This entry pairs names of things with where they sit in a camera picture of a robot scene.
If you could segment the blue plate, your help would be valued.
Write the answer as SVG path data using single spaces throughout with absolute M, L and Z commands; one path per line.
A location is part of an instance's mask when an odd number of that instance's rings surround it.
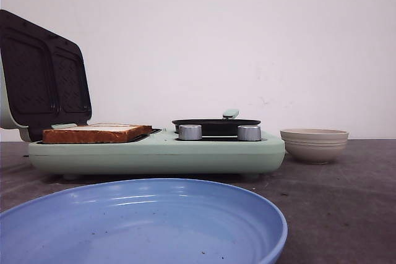
M 248 190 L 138 179 L 46 195 L 1 214 L 2 263 L 275 263 L 282 212 Z

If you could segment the right silver control knob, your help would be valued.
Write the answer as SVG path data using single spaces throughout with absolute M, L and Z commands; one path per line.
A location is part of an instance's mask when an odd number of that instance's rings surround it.
M 238 126 L 237 139 L 244 142 L 261 141 L 261 129 L 257 125 Z

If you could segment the mint green breakfast maker base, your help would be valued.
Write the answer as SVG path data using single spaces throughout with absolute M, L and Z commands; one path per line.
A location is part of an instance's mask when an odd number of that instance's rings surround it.
M 261 174 L 278 169 L 283 140 L 266 132 L 260 141 L 235 136 L 180 140 L 173 130 L 155 129 L 126 143 L 29 143 L 34 167 L 62 175 L 86 174 Z

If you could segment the breakfast maker hinged lid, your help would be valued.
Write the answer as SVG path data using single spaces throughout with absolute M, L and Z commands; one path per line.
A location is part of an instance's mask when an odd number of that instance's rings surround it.
M 92 116 L 79 46 L 9 11 L 1 11 L 2 124 L 26 142 Z

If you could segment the white bread slice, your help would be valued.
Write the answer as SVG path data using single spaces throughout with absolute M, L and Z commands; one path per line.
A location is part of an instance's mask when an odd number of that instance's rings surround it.
M 92 130 L 106 131 L 138 130 L 142 131 L 143 134 L 147 134 L 152 131 L 152 126 L 137 124 L 98 123 L 88 125 L 88 128 Z
M 45 144 L 126 143 L 141 135 L 146 134 L 138 130 L 106 131 L 77 126 L 44 130 L 42 141 Z

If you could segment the silver control knob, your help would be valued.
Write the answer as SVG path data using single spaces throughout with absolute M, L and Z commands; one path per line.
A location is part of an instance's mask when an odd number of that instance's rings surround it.
M 180 125 L 178 129 L 178 138 L 180 140 L 201 140 L 202 126 L 198 124 Z
M 261 129 L 257 125 L 238 126 L 237 139 L 244 142 L 261 141 Z

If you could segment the left silver control knob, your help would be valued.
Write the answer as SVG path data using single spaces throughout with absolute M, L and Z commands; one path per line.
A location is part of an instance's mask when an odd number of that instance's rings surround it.
M 202 126 L 198 124 L 180 125 L 178 129 L 178 138 L 180 140 L 201 140 Z

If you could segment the black frying pan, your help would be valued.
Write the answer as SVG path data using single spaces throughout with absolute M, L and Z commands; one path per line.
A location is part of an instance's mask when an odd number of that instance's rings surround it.
M 173 120 L 176 133 L 182 125 L 201 125 L 203 136 L 237 136 L 239 126 L 257 126 L 254 119 L 237 119 L 238 109 L 227 109 L 221 119 L 178 119 Z

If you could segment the beige ribbed bowl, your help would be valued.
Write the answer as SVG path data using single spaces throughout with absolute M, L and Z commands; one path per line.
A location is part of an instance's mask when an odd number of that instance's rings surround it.
M 295 159 L 326 164 L 338 158 L 347 146 L 349 133 L 332 129 L 283 129 L 286 151 Z

